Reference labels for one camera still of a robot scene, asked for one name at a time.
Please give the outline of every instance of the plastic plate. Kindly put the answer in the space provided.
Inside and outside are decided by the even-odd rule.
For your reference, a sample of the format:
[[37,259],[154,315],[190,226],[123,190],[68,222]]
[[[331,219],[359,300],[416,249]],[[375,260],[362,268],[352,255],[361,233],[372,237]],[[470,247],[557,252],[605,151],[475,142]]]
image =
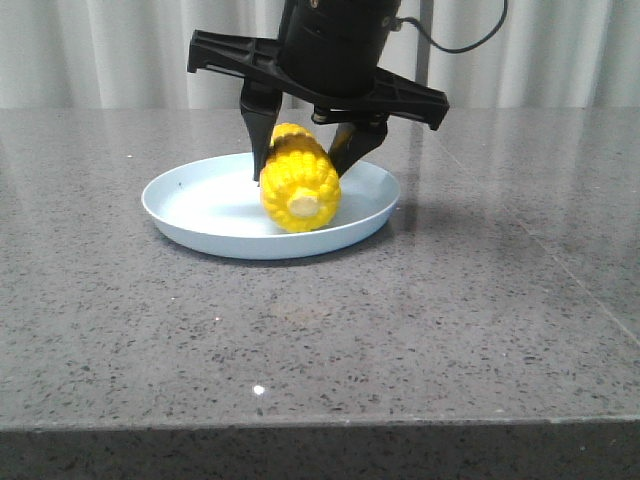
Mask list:
[[298,258],[367,238],[388,220],[400,195],[386,170],[357,162],[340,179],[342,200],[322,229],[287,233],[260,204],[253,157],[240,153],[183,165],[152,180],[142,204],[158,229],[199,252],[251,260]]

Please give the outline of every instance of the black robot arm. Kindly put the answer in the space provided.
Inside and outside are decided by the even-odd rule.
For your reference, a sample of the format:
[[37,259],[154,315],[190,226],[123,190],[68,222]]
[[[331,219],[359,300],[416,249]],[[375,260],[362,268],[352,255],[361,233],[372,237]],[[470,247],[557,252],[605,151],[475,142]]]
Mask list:
[[329,157],[339,175],[377,148],[395,115],[433,130],[444,93],[377,67],[399,0],[287,0],[278,39],[196,30],[187,70],[244,78],[240,108],[254,155],[254,180],[268,156],[282,92],[314,105],[312,120],[338,123]]

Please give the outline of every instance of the black cable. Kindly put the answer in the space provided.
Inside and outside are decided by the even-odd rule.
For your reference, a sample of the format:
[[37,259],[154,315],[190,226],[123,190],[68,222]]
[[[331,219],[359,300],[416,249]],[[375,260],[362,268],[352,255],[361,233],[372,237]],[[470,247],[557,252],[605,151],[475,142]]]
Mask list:
[[491,29],[491,31],[489,33],[487,33],[484,37],[482,37],[480,40],[478,40],[475,43],[472,43],[471,45],[467,45],[466,47],[462,47],[462,48],[447,48],[447,47],[443,47],[438,42],[436,42],[433,38],[431,38],[431,35],[429,35],[427,33],[427,30],[420,23],[420,20],[418,20],[415,17],[396,18],[396,25],[395,25],[394,30],[396,30],[396,31],[400,30],[400,27],[402,26],[402,24],[404,22],[407,22],[407,23],[410,23],[411,25],[413,25],[414,27],[416,27],[418,29],[418,31],[420,32],[420,34],[422,36],[424,36],[427,39],[427,41],[431,45],[436,47],[438,50],[442,50],[443,52],[446,52],[446,53],[464,53],[464,52],[468,52],[469,50],[473,50],[474,48],[478,48],[480,45],[482,45],[487,40],[489,40],[491,37],[493,37],[496,33],[498,33],[498,30],[500,30],[502,28],[502,25],[504,24],[504,21],[507,18],[507,10],[508,9],[509,9],[508,0],[504,0],[504,6],[502,7],[502,15],[500,16],[500,20],[498,20],[498,23],[496,23],[496,25]]

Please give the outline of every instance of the plate rim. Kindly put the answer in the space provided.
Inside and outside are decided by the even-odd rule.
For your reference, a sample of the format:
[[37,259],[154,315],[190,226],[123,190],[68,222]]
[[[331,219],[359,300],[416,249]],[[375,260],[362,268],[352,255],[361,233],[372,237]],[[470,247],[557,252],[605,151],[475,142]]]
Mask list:
[[395,176],[393,174],[391,174],[391,172],[389,172],[388,170],[375,165],[371,162],[367,162],[365,160],[359,160],[354,167],[357,167],[358,165],[367,165],[367,168],[375,168],[375,169],[379,169],[381,171],[383,171],[386,176],[388,178],[390,178],[394,184],[394,186],[396,187],[396,192],[394,195],[394,198],[389,202],[389,204],[387,206],[385,206],[384,208],[378,210],[377,212],[368,215],[364,218],[361,218],[359,220],[356,220],[354,222],[349,222],[343,225],[335,225],[333,227],[328,227],[328,228],[319,228],[316,230],[312,230],[310,232],[297,232],[297,233],[289,233],[289,232],[282,232],[282,233],[275,233],[275,234],[269,234],[269,235],[227,235],[227,234],[223,234],[223,233],[211,233],[211,232],[206,232],[206,231],[202,231],[202,230],[194,230],[192,228],[184,228],[181,227],[179,225],[176,225],[174,223],[168,222],[165,219],[163,219],[161,216],[157,215],[155,212],[153,212],[153,210],[151,208],[149,208],[149,206],[147,205],[146,202],[146,196],[147,196],[147,192],[150,190],[150,188],[152,188],[153,184],[158,182],[162,177],[168,176],[171,173],[175,172],[176,170],[181,170],[183,168],[187,168],[191,165],[195,165],[198,163],[204,163],[204,162],[209,162],[211,160],[216,160],[216,159],[223,159],[223,158],[229,158],[229,157],[243,157],[246,155],[251,155],[251,152],[241,152],[241,153],[231,153],[231,154],[227,154],[227,155],[218,155],[218,156],[214,156],[214,157],[210,157],[210,158],[203,158],[200,160],[195,160],[193,162],[189,162],[189,163],[185,163],[183,165],[178,165],[176,167],[173,167],[169,170],[167,170],[166,172],[161,173],[160,175],[157,175],[156,177],[154,177],[149,183],[147,183],[147,185],[145,186],[145,188],[142,190],[142,194],[140,195],[140,200],[142,202],[142,205],[144,207],[144,209],[147,211],[147,213],[149,215],[151,215],[151,217],[153,217],[153,219],[155,221],[161,222],[165,225],[171,226],[172,228],[177,228],[183,231],[188,231],[188,232],[192,232],[192,233],[196,233],[196,234],[200,234],[200,235],[208,235],[211,237],[220,237],[220,238],[237,238],[237,239],[251,239],[251,240],[260,240],[260,239],[278,239],[278,238],[287,238],[287,237],[292,237],[295,236],[296,238],[300,238],[300,237],[305,237],[305,236],[317,236],[319,234],[329,234],[329,233],[333,233],[333,232],[338,232],[340,230],[344,230],[346,228],[353,228],[354,226],[357,226],[361,223],[364,223],[366,221],[369,221],[372,218],[378,217],[381,214],[383,214],[384,212],[386,212],[389,208],[392,208],[394,205],[396,205],[398,203],[398,200],[400,199],[400,194],[401,194],[401,189],[400,189],[400,183],[398,182],[398,179],[395,178]]

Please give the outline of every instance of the yellow corn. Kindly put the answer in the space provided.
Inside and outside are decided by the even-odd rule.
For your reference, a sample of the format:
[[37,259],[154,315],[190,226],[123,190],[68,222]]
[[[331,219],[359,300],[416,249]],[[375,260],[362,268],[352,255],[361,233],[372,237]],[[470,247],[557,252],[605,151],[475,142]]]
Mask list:
[[260,173],[260,200],[269,217],[288,232],[309,232],[331,221],[340,205],[340,180],[309,130],[276,126]]

